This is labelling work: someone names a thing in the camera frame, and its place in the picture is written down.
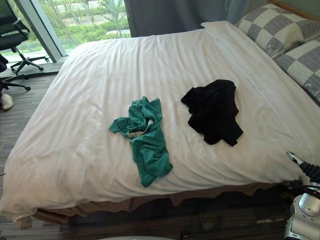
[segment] clothing tag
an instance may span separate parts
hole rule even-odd
[[[131,139],[139,137],[142,134],[144,134],[151,127],[151,124],[153,124],[153,123],[154,123],[154,121],[152,119],[149,119],[148,124],[147,124],[144,131],[127,132],[127,136]]]

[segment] green shirt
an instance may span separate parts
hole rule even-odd
[[[156,177],[166,176],[173,168],[169,162],[161,120],[159,98],[149,102],[144,96],[141,100],[132,102],[129,117],[117,118],[109,128],[113,133],[120,132],[123,136],[132,138],[132,157],[145,188]]]

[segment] chair base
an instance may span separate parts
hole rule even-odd
[[[32,66],[35,66],[37,67],[40,71],[43,71],[44,68],[43,67],[40,67],[39,65],[33,63],[33,61],[36,61],[36,60],[39,60],[39,59],[44,59],[46,62],[49,61],[49,59],[45,56],[39,56],[39,57],[33,57],[33,58],[25,58],[25,56],[16,48],[12,48],[12,51],[13,52],[18,52],[19,53],[19,56],[22,58],[22,61],[19,61],[15,64],[13,64],[11,66],[11,71],[15,74],[15,75],[18,75],[18,73],[20,72],[20,70],[25,66],[25,65],[32,65]]]
[[[25,90],[30,91],[31,87],[29,87],[29,86],[24,86],[24,85],[21,85],[21,84],[11,83],[12,81],[17,80],[17,79],[28,79],[28,78],[29,77],[27,75],[22,74],[22,75],[16,75],[16,76],[7,78],[4,81],[0,80],[0,93],[1,93],[2,89],[7,89],[8,90],[9,87],[22,87]]]

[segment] pillow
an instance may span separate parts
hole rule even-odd
[[[304,19],[274,4],[257,8],[235,26],[273,59],[320,36],[320,22]]]
[[[320,106],[320,37],[289,51],[275,62]]]

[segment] black office chair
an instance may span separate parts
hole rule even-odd
[[[18,75],[18,72],[25,65],[33,65],[37,67],[40,71],[44,68],[33,63],[32,61],[48,58],[45,56],[25,58],[23,54],[17,49],[23,41],[28,40],[30,35],[30,30],[21,22],[20,18],[17,18],[8,0],[0,0],[0,50],[11,49],[14,53],[19,53],[22,61],[17,62],[11,66],[12,72]]]
[[[8,63],[8,60],[5,59],[0,54],[0,73],[4,72],[7,69],[7,63]],[[5,80],[1,80],[1,78],[0,78],[0,95],[1,95],[2,89],[7,89],[8,90],[9,87],[22,87],[27,91],[29,91],[31,89],[31,87],[29,87],[29,86],[24,86],[24,85],[21,85],[21,84],[11,83],[12,81],[17,80],[17,79],[28,79],[28,76],[22,74],[22,75],[16,75],[16,76],[9,77],[9,78],[7,78]]]

